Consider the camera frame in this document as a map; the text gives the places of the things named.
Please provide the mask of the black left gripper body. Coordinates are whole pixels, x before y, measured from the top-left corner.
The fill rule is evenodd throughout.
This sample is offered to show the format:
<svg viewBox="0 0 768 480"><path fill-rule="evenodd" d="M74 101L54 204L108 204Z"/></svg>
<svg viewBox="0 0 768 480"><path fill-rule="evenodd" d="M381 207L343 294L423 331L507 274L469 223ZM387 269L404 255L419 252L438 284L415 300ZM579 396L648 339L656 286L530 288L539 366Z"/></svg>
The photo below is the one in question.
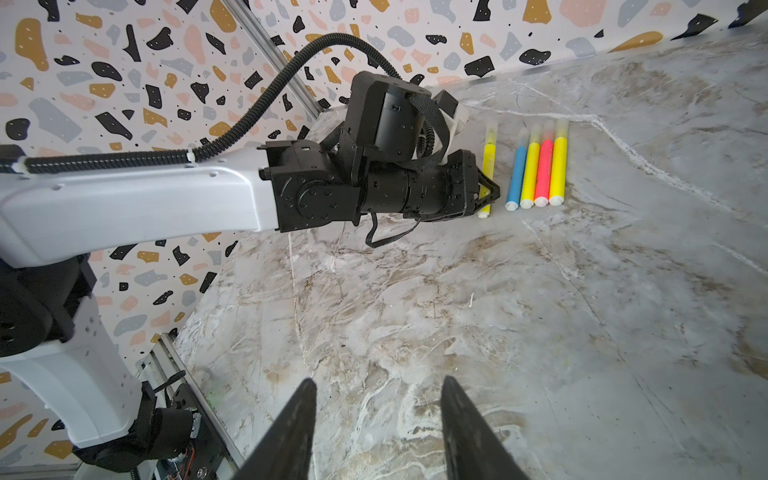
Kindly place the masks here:
<svg viewBox="0 0 768 480"><path fill-rule="evenodd" d="M471 216L479 209L479 174L468 150L456 150L446 164L422 170L375 162L363 182L360 212L401 214L422 222Z"/></svg>

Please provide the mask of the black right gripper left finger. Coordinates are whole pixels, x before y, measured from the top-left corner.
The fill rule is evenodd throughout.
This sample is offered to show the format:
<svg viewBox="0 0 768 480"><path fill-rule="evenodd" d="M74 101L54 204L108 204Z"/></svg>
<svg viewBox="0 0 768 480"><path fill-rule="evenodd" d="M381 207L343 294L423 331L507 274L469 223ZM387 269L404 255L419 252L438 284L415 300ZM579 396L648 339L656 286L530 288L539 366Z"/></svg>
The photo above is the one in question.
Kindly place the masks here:
<svg viewBox="0 0 768 480"><path fill-rule="evenodd" d="M304 379L234 480L309 478L316 425L317 386Z"/></svg>

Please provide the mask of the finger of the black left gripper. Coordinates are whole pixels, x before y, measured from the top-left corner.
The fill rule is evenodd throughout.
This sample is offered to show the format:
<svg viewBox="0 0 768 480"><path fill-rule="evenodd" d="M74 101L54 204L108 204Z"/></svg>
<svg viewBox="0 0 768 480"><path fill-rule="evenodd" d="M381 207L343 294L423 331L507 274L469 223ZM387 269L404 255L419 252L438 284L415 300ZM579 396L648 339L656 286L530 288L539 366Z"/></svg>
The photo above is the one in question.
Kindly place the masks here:
<svg viewBox="0 0 768 480"><path fill-rule="evenodd" d="M490 216L491 205L500 197L500 187L481 169L477 169L479 191L475 201L475 214L479 218Z"/></svg>

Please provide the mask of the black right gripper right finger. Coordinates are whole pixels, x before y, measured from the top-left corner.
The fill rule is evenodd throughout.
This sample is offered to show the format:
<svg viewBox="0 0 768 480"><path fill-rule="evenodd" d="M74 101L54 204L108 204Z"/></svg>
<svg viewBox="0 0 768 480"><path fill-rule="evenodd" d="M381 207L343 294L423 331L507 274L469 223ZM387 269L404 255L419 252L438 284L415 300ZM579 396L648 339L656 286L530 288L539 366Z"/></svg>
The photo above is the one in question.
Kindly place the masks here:
<svg viewBox="0 0 768 480"><path fill-rule="evenodd" d="M440 408L448 479L529 479L453 376L443 381Z"/></svg>

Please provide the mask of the blue highlighter pen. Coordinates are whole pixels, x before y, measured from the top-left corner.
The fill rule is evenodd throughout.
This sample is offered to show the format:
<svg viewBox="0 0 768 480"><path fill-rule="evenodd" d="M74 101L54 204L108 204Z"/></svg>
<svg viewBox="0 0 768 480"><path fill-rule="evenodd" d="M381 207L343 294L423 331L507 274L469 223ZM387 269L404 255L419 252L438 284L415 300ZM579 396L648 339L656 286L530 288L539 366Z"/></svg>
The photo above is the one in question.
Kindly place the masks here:
<svg viewBox="0 0 768 480"><path fill-rule="evenodd" d="M523 127L519 132L515 144L516 149L514 152L512 176L509 182L509 190L505 202L505 209L507 211L515 211L520 207L529 136L529 129Z"/></svg>

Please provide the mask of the yellow highlighter pen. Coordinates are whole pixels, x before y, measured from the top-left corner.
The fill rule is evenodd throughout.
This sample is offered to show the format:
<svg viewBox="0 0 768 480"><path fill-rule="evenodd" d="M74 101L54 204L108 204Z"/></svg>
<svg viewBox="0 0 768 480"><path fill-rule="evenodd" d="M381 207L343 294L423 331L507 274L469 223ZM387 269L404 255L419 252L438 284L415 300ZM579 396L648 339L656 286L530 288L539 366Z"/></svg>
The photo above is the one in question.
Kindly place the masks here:
<svg viewBox="0 0 768 480"><path fill-rule="evenodd" d="M497 149L498 122L489 120L486 122L485 141L483 148L482 171L493 180L496 149Z"/></svg>
<svg viewBox="0 0 768 480"><path fill-rule="evenodd" d="M542 125L534 124L529 135L526 164L522 183L520 207L530 209L534 205L538 163L542 139Z"/></svg>
<svg viewBox="0 0 768 480"><path fill-rule="evenodd" d="M569 121L565 118L558 119L555 125L549 189L549 204L553 206L560 206L565 200L568 131Z"/></svg>

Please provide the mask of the pink highlighter pen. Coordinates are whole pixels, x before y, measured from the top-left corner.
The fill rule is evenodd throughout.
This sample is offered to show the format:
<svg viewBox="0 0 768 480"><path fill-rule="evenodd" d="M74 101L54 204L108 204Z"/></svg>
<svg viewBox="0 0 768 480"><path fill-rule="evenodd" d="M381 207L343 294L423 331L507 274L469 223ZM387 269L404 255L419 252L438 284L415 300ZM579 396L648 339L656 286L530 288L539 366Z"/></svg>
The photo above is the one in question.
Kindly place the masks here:
<svg viewBox="0 0 768 480"><path fill-rule="evenodd" d="M549 191L554 150L555 121L547 120L543 126L542 142L535 185L534 205L545 207L549 203Z"/></svg>

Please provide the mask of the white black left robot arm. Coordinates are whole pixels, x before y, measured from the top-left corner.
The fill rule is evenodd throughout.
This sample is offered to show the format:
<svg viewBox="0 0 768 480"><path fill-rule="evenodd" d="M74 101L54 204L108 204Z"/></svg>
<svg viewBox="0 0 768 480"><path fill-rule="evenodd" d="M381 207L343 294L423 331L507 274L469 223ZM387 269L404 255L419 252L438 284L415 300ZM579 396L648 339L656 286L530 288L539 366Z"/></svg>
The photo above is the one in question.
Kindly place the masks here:
<svg viewBox="0 0 768 480"><path fill-rule="evenodd" d="M338 150L277 141L199 162L37 173L19 158L1 178L1 362L62 420L85 463L136 474L149 460L204 457L211 430L194 404L156 403L110 340L89 255L217 230L290 232L395 213L417 223L470 216L499 187L457 150L408 166L365 158L345 173Z"/></svg>

